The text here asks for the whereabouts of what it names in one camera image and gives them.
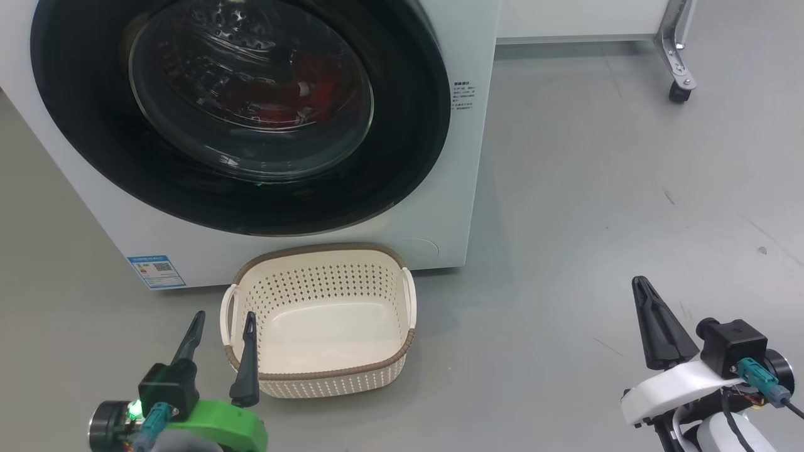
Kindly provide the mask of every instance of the metal stand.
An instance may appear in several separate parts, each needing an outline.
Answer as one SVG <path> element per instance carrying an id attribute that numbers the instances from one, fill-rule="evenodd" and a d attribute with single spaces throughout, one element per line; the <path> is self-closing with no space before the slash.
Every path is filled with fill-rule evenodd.
<path id="1" fill-rule="evenodd" d="M 692 78 L 692 74 L 687 70 L 687 66 L 684 65 L 681 55 L 679 55 L 679 50 L 683 49 L 684 45 L 679 43 L 675 36 L 689 1 L 670 0 L 662 24 L 654 38 L 662 60 L 675 78 L 673 85 L 670 86 L 670 100 L 678 104 L 688 101 L 692 90 L 697 86 L 695 79 Z"/>

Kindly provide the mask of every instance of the green led light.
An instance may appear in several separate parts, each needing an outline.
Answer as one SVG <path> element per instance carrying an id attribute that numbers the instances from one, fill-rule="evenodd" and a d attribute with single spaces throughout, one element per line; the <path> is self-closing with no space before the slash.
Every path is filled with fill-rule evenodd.
<path id="1" fill-rule="evenodd" d="M 129 404 L 129 417 L 132 420 L 142 417 L 142 402 L 137 400 Z"/>

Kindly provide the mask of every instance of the white cabinet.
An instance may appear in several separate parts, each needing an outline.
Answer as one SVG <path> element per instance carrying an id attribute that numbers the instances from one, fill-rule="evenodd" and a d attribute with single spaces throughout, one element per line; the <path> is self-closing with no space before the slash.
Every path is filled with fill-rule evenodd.
<path id="1" fill-rule="evenodd" d="M 652 38 L 667 9 L 667 0 L 503 0 L 502 4 L 498 43 Z"/>

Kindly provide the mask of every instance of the gray floor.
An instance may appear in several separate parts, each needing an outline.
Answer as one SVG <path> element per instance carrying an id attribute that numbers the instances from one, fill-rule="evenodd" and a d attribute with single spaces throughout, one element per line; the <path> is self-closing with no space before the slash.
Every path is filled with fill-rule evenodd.
<path id="1" fill-rule="evenodd" d="M 795 0 L 701 2 L 683 107 L 650 46 L 500 48 L 467 266 L 417 275 L 419 334 L 393 385 L 266 397 L 269 450 L 661 450 L 618 405 L 654 374 L 636 274 L 688 328 L 745 318 L 804 368 L 801 23 Z M 86 450 L 98 402 L 135 397 L 222 290 L 146 290 L 5 97 L 0 143 L 0 438 Z M 205 335 L 199 390 L 226 398 L 215 322 Z M 800 449 L 790 413 L 752 419 Z"/>

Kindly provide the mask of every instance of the basket handle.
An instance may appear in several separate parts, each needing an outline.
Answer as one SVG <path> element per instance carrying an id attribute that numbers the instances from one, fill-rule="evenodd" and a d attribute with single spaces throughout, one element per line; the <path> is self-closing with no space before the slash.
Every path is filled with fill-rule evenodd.
<path id="1" fill-rule="evenodd" d="M 232 312 L 232 327 L 229 327 L 229 307 L 235 302 L 235 309 Z M 220 303 L 220 338 L 224 341 L 224 346 L 232 345 L 232 331 L 237 327 L 237 284 L 232 284 L 226 289 L 224 299 Z"/>
<path id="2" fill-rule="evenodd" d="M 404 287 L 404 300 L 408 306 L 408 321 L 410 328 L 416 328 L 416 287 L 413 285 L 413 275 L 408 267 L 402 267 L 402 286 Z"/>

